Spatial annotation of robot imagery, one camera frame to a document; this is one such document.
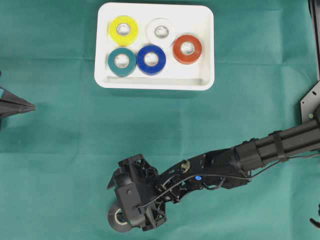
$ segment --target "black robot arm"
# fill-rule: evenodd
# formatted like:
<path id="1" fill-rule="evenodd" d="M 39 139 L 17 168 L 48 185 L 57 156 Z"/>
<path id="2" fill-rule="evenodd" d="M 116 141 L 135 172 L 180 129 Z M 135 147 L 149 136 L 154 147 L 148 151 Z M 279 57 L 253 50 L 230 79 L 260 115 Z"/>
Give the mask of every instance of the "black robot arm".
<path id="1" fill-rule="evenodd" d="M 158 174 L 139 154 L 118 163 L 108 189 L 115 187 L 117 203 L 108 213 L 110 225 L 118 232 L 132 227 L 143 231 L 166 222 L 166 202 L 179 203 L 195 190 L 232 189 L 246 185 L 252 178 L 275 164 L 297 154 L 320 149 L 320 108 L 313 120 L 261 139 L 203 153 L 183 160 Z M 252 175 L 252 170 L 264 168 Z"/>

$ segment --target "white tape roll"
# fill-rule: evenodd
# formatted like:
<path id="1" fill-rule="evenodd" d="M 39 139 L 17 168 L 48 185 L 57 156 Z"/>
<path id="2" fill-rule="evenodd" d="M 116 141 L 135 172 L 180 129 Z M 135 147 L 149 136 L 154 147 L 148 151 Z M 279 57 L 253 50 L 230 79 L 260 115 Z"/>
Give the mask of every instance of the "white tape roll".
<path id="1" fill-rule="evenodd" d="M 169 20 L 156 18 L 147 26 L 146 36 L 150 43 L 168 48 L 176 39 L 176 29 Z"/>

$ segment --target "green cloth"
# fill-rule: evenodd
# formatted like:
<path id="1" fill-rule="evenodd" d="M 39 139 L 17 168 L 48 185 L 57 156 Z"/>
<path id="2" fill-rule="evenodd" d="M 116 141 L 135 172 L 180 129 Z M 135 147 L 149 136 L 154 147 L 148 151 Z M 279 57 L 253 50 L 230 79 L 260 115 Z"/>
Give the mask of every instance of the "green cloth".
<path id="1" fill-rule="evenodd" d="M 214 13 L 215 82 L 201 92 L 98 86 L 104 3 L 1 1 L 0 85 L 37 109 L 7 118 L 0 131 L 0 239 L 319 239 L 309 223 L 319 219 L 318 159 L 168 203 L 156 230 L 117 233 L 106 218 L 115 200 L 106 186 L 126 157 L 143 153 L 162 172 L 301 123 L 300 99 L 317 79 L 307 0 L 176 1 Z"/>

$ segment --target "black pointed tool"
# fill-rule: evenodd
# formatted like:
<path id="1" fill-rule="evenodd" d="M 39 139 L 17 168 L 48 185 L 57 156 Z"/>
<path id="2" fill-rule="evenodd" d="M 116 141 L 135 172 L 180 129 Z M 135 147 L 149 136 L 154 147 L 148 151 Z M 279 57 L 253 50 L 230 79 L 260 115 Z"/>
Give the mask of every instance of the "black pointed tool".
<path id="1" fill-rule="evenodd" d="M 34 111 L 36 106 L 0 86 L 0 119 Z"/>

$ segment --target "teal tape roll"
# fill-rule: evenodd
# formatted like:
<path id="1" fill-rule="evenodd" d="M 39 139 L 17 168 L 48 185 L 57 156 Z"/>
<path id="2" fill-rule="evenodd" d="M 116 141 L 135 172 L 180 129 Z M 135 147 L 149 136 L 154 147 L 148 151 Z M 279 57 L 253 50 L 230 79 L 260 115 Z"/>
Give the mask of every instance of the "teal tape roll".
<path id="1" fill-rule="evenodd" d="M 115 75 L 126 77 L 136 69 L 136 55 L 127 48 L 119 47 L 110 53 L 108 65 Z"/>

